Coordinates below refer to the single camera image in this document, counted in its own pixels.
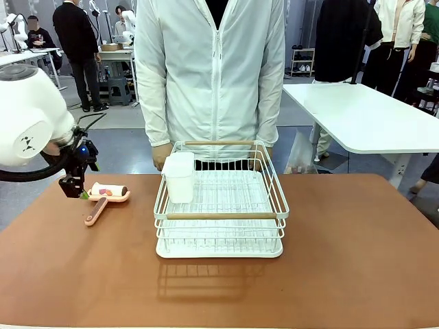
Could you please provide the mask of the person right hand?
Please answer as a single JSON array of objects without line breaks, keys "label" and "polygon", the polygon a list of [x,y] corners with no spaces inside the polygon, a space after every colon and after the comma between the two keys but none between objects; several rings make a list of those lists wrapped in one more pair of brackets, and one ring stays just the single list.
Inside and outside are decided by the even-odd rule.
[{"label": "person right hand", "polygon": [[152,147],[152,160],[154,167],[158,171],[163,170],[165,160],[171,154],[172,148],[173,145],[171,143]]}]

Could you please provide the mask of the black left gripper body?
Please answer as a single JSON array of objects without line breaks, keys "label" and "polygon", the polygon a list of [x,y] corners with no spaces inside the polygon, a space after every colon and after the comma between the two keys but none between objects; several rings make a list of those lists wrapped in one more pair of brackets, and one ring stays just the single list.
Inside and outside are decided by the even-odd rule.
[{"label": "black left gripper body", "polygon": [[76,128],[73,132],[73,155],[68,161],[67,173],[72,175],[84,175],[89,160],[96,160],[99,154],[92,140],[87,139],[88,132],[83,128]]}]

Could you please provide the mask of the person left hand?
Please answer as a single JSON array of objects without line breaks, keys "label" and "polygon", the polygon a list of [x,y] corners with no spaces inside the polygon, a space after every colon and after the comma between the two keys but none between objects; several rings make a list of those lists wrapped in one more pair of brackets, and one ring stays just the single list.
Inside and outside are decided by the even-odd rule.
[{"label": "person left hand", "polygon": [[248,168],[254,171],[263,171],[270,163],[272,148],[263,145],[253,145],[250,151]]}]

